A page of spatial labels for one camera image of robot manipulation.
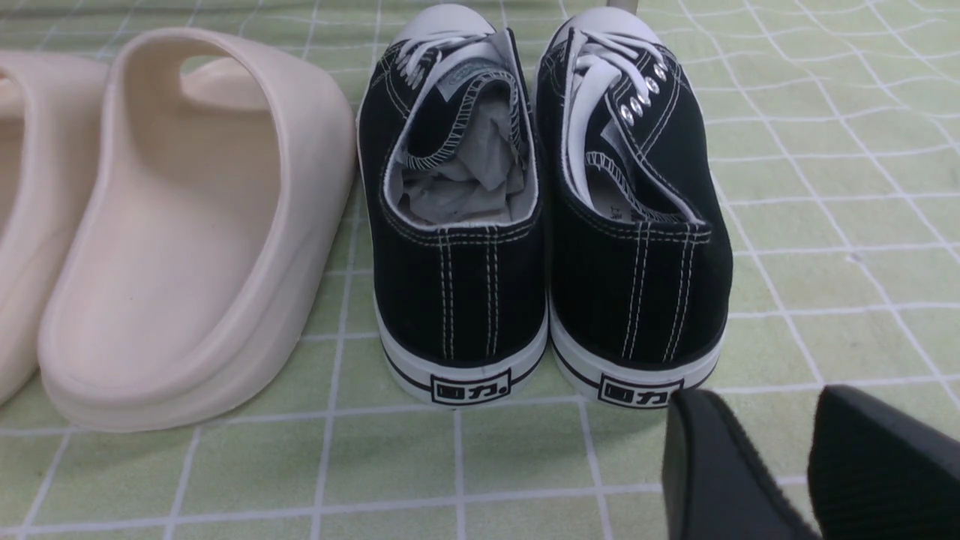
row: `floor mat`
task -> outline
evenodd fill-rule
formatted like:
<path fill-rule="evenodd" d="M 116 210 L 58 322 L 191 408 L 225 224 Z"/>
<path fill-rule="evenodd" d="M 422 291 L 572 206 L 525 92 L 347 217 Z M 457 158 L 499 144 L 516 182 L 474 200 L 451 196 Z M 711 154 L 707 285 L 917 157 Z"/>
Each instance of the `floor mat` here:
<path fill-rule="evenodd" d="M 0 48 L 109 61 L 191 25 L 329 70 L 354 106 L 413 0 L 7 0 Z M 602 0 L 467 0 L 527 81 Z M 960 8 L 955 0 L 641 0 L 701 101 L 735 252 L 724 397 L 809 515 L 817 394 L 843 382 L 960 437 Z M 665 413 L 584 405 L 548 358 L 504 406 L 417 405 L 390 378 L 354 187 L 303 340 L 198 428 L 67 426 L 34 380 L 0 407 L 0 538 L 665 538 Z"/>

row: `sneaker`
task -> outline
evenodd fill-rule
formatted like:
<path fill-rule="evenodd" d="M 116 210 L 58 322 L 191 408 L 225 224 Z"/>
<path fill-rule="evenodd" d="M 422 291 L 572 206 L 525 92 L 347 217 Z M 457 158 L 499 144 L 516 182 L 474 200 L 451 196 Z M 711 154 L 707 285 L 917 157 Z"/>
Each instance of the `sneaker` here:
<path fill-rule="evenodd" d="M 601 402 L 665 406 L 713 371 L 731 290 L 700 106 L 676 57 L 616 8 L 561 26 L 536 81 L 558 363 Z"/>
<path fill-rule="evenodd" d="M 373 71 L 357 118 L 374 308 L 414 397 L 502 400 L 546 346 L 536 145 L 516 41 L 478 13 L 418 14 Z"/>

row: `white rubber sole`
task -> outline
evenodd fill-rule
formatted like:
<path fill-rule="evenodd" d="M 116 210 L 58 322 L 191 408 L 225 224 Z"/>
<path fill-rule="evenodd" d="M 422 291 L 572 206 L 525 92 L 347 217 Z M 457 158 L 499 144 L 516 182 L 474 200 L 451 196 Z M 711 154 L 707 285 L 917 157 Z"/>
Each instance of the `white rubber sole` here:
<path fill-rule="evenodd" d="M 663 408 L 670 396 L 695 388 L 713 373 L 724 336 L 706 355 L 670 370 L 625 368 L 591 353 L 577 343 L 560 322 L 550 301 L 550 335 L 557 366 L 578 392 L 597 402 L 626 408 Z"/>
<path fill-rule="evenodd" d="M 533 378 L 546 350 L 548 323 L 544 313 L 537 335 L 519 352 L 482 367 L 442 366 L 401 347 L 384 326 L 376 300 L 373 309 L 383 354 L 396 383 L 421 402 L 441 408 L 477 407 L 515 395 Z"/>

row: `heel label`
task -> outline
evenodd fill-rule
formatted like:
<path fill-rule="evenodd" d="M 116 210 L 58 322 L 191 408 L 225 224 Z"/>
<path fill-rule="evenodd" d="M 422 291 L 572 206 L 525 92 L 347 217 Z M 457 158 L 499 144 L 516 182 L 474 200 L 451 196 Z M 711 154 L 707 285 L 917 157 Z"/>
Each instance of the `heel label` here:
<path fill-rule="evenodd" d="M 666 406 L 674 392 L 683 388 L 683 379 L 663 384 L 637 384 L 601 374 L 597 399 L 628 408 L 661 408 Z"/>
<path fill-rule="evenodd" d="M 480 380 L 449 380 L 430 376 L 431 398 L 439 405 L 479 405 L 510 395 L 512 369 Z"/>

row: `beige slide sandal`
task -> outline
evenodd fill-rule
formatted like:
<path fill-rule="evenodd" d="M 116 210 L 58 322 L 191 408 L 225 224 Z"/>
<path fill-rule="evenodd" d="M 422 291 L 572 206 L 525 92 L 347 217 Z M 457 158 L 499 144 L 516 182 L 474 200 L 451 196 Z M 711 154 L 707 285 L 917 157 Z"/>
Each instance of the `beige slide sandal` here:
<path fill-rule="evenodd" d="M 187 74 L 185 61 L 222 57 Z M 320 68 L 210 31 L 135 37 L 101 168 L 43 317 L 43 384 L 74 424 L 160 430 L 266 386 L 302 332 L 354 176 Z"/>
<path fill-rule="evenodd" d="M 97 176 L 107 67 L 0 51 L 0 404 L 36 370 L 36 334 Z"/>

